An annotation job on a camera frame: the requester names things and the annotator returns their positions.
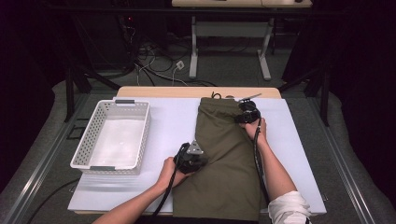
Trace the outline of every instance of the basket handle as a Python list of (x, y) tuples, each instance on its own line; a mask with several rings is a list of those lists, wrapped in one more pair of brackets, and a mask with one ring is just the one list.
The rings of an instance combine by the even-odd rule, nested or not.
[(90, 170), (93, 171), (115, 171), (115, 166), (91, 166)]

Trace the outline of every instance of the desk leg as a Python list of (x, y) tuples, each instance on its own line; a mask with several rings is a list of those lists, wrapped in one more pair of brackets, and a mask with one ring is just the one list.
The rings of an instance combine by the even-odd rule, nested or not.
[(198, 66), (198, 49), (197, 49), (197, 33), (195, 17), (192, 17), (191, 21), (191, 39), (192, 39), (192, 54), (190, 62), (190, 78), (197, 77), (197, 66)]
[(268, 49), (268, 42), (270, 41), (271, 33), (273, 30), (274, 19), (271, 19), (267, 27), (265, 28), (265, 36), (262, 42), (262, 49), (259, 49), (257, 53), (259, 54), (260, 67), (262, 68), (262, 75), (264, 76), (264, 80), (271, 80), (270, 70), (268, 69), (267, 61), (265, 60), (265, 52)]

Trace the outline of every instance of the green fabric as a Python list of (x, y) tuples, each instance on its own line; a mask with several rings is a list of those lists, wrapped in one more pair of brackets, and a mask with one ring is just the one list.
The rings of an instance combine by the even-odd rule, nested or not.
[(234, 99), (202, 98), (195, 139), (208, 164), (173, 189), (174, 217), (258, 220), (262, 202), (253, 145), (233, 121)]

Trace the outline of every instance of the gray carpet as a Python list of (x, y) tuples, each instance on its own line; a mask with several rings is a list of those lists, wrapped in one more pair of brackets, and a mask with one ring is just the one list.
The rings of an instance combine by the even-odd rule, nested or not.
[[(271, 81), (264, 81), (262, 78), (259, 60), (256, 56), (256, 49), (260, 48), (260, 40), (251, 40), (241, 45), (240, 39), (224, 39), (215, 43), (211, 39), (203, 39), (201, 46), (205, 45), (199, 52), (198, 76), (197, 79), (210, 81), (218, 86), (247, 86), (247, 87), (279, 87), (282, 85), (281, 76), (283, 69), (290, 55), (290, 48), (286, 46), (276, 49), (276, 54), (267, 54), (267, 62), (272, 74)], [(167, 53), (174, 59), (182, 60), (186, 67), (177, 71), (176, 78), (183, 80), (188, 79), (190, 55), (189, 50), (174, 45), (169, 48)], [(153, 69), (162, 70), (170, 64), (168, 57), (160, 56), (156, 52), (157, 59), (151, 65)], [(150, 57), (142, 60), (148, 63)], [(172, 70), (163, 72), (165, 76), (172, 76)], [(170, 86), (171, 82), (152, 77), (157, 86)], [(137, 73), (112, 79), (120, 85), (137, 85)], [(70, 168), (70, 161), (76, 150), (78, 140), (66, 139), (78, 136), (78, 129), (70, 133), (74, 127), (83, 127), (87, 119), (91, 116), (96, 103), (101, 99), (110, 99), (116, 93), (96, 80), (91, 80), (94, 90), (90, 95), (76, 93), (77, 102), (80, 105), (80, 111), (73, 118), (71, 123), (64, 124), (65, 118), (65, 88), (64, 83), (54, 87), (56, 92), (56, 102), (51, 111), (49, 119), (43, 127), (40, 135), (37, 137), (34, 145), (23, 161), (20, 169), (8, 183), (6, 189), (0, 195), (0, 220), (5, 222), (12, 216), (9, 212), (14, 208), (21, 215), (19, 223), (26, 223), (39, 204), (43, 202), (54, 190), (64, 183), (80, 177), (81, 172)], [(143, 72), (139, 75), (139, 84), (150, 86), (151, 83)], [(329, 122), (330, 130), (345, 156), (347, 167), (352, 173), (356, 184), (361, 191), (361, 197), (366, 202), (367, 209), (371, 212), (373, 220), (363, 221), (360, 217), (359, 209), (351, 200), (350, 192), (346, 188), (346, 182), (340, 175), (340, 171), (335, 166), (332, 158), (332, 147), (329, 140), (323, 132), (322, 124), (317, 119), (318, 113), (312, 109), (309, 99), (301, 94), (304, 83), (282, 93), (287, 99), (290, 112), (293, 116), (297, 131), (302, 140), (304, 150), (308, 161), (311, 165), (315, 179), (318, 182), (319, 190), (325, 194), (328, 200), (325, 202), (328, 213), (313, 217), (314, 223), (392, 223), (396, 220), (396, 213), (391, 207), (388, 199), (375, 187), (370, 176), (367, 175), (364, 167), (357, 160), (353, 149), (350, 147), (347, 139), (347, 130), (342, 118), (340, 103), (336, 97), (331, 95), (329, 102)], [(35, 197), (28, 201), (23, 208), (16, 207), (16, 202), (21, 198), (21, 193), (26, 183), (32, 175), (35, 174), (35, 168), (47, 153), (56, 148), (59, 151), (54, 155), (54, 161), (47, 174), (43, 175), (43, 182), (38, 183), (37, 192), (33, 192)], [(98, 215), (76, 215), (67, 211), (67, 205), (71, 199), (72, 193), (69, 190), (75, 184), (71, 184), (54, 194), (39, 210), (32, 223), (91, 223)], [(262, 217), (261, 223), (269, 223), (267, 217)]]

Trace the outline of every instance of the white desk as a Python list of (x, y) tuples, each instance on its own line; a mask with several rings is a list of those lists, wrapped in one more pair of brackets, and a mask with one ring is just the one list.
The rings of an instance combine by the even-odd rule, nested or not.
[[(77, 213), (105, 212), (123, 203), (152, 185), (161, 171), (163, 160), (175, 156), (180, 145), (194, 138), (195, 121), (200, 97), (212, 91), (223, 97), (242, 98), (262, 93), (254, 102), (266, 117), (268, 141), (284, 164), (298, 190), (311, 204), (313, 214), (324, 214), (318, 186), (303, 146), (295, 129), (289, 108), (275, 88), (195, 88), (195, 87), (124, 87), (118, 96), (136, 96), (136, 100), (151, 104), (151, 123), (140, 175), (83, 175), (68, 206)], [(147, 212), (153, 212), (161, 198)], [(172, 194), (166, 200), (162, 214), (171, 214)]]
[[(294, 0), (173, 0), (173, 7), (262, 7), (302, 8), (311, 7), (311, 0), (296, 3)], [(205, 22), (191, 19), (192, 53), (190, 78), (196, 78), (198, 66), (197, 36), (262, 37), (262, 48), (257, 50), (264, 80), (271, 80), (265, 52), (273, 30), (274, 19), (268, 22)]]

